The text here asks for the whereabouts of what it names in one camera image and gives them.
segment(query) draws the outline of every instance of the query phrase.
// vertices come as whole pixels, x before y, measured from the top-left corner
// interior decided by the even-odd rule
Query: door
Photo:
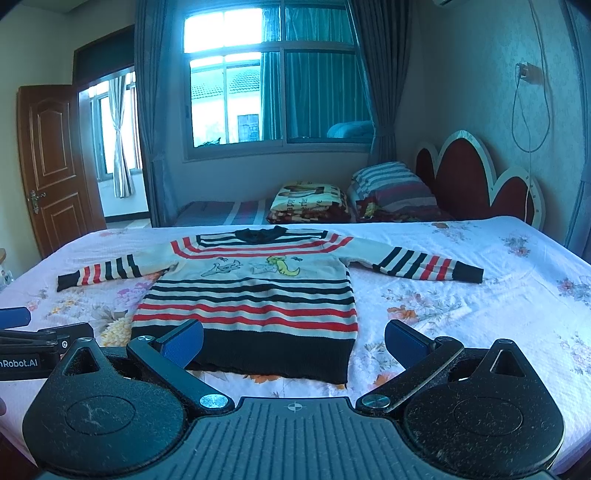
[[[74,87],[20,87],[17,129],[22,185],[41,256],[105,229],[95,167],[82,156]]]

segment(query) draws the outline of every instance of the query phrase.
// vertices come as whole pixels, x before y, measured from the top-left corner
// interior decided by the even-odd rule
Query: door handle
[[[33,204],[33,212],[35,212],[36,215],[39,214],[39,199],[42,199],[46,196],[46,192],[37,195],[37,192],[35,190],[31,190],[29,197],[31,198],[31,203]]]

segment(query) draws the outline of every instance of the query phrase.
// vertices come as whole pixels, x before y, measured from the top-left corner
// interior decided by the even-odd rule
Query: yellow dinosaur
[[[300,274],[300,269],[290,270],[287,264],[285,263],[285,257],[269,257],[267,258],[267,263],[269,265],[275,265],[277,267],[277,271],[281,275],[287,275],[288,277],[296,277]]]

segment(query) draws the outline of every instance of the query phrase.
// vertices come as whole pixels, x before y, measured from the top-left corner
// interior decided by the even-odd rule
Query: power outlet
[[[532,85],[542,85],[544,83],[544,72],[542,69],[531,63],[518,63],[519,78]]]

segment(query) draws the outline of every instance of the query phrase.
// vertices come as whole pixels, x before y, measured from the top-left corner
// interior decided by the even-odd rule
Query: tiled roof
[[[261,68],[243,69],[228,84],[228,93],[257,92],[261,88]],[[191,83],[191,100],[222,96],[223,87],[217,82]]]

